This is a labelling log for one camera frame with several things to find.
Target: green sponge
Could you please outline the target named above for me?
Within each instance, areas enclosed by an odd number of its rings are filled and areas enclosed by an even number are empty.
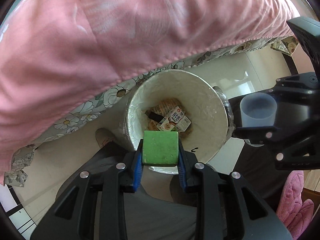
[[[179,135],[170,131],[144,131],[142,163],[146,166],[174,167],[179,159]]]

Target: screw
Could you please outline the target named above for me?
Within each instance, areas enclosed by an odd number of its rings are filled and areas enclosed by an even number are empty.
[[[283,159],[283,153],[278,153],[276,156],[277,161],[282,161]]]
[[[267,132],[267,133],[266,133],[266,137],[267,137],[267,138],[271,138],[271,137],[272,137],[272,133],[271,133],[271,132]]]
[[[202,170],[204,168],[204,164],[203,163],[196,163],[195,168],[198,170]]]
[[[80,173],[80,178],[86,179],[87,177],[89,177],[89,172],[87,172],[87,171],[82,171],[82,172]]]
[[[240,173],[237,172],[237,171],[234,171],[233,173],[231,173],[231,176],[234,178],[234,179],[239,179],[241,177]]]
[[[116,168],[118,170],[123,170],[125,168],[125,163],[117,163]]]

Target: floor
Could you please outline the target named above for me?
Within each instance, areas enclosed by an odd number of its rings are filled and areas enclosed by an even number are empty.
[[[270,48],[221,57],[188,69],[211,86],[219,86],[228,98],[271,88],[279,77],[290,72],[282,54]],[[38,224],[55,200],[62,183],[98,150],[94,132],[107,127],[117,137],[123,120],[125,102],[120,101],[98,119],[59,140],[42,144],[33,163],[24,170],[28,174],[24,188],[14,188],[25,210]],[[243,140],[231,138],[209,162],[219,172],[230,173],[243,147]],[[142,185],[157,198],[172,201],[169,192],[171,175],[144,169]]]

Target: leg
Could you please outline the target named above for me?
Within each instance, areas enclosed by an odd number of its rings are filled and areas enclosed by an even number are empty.
[[[180,187],[179,176],[174,175],[170,181],[170,193],[174,203],[196,207],[197,206],[197,193],[186,194]]]
[[[243,97],[229,99],[236,127],[242,126],[240,102]],[[253,147],[245,143],[234,171],[241,173],[271,208],[276,211],[283,186],[291,171],[276,170],[272,153],[266,145]]]
[[[57,196],[78,176],[80,171],[90,173],[107,170],[122,161],[127,153],[101,133],[96,133],[99,146],[102,147],[92,159],[85,163],[61,186]],[[135,194],[124,194],[125,220],[130,240],[189,240],[194,239],[196,228],[196,208],[183,206],[149,196],[142,186]],[[99,216],[96,216],[95,231],[99,231]]]

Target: plastic cup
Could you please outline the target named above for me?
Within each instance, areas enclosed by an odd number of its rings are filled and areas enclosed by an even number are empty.
[[[240,102],[242,127],[272,126],[276,119],[277,103],[265,93],[252,93]]]

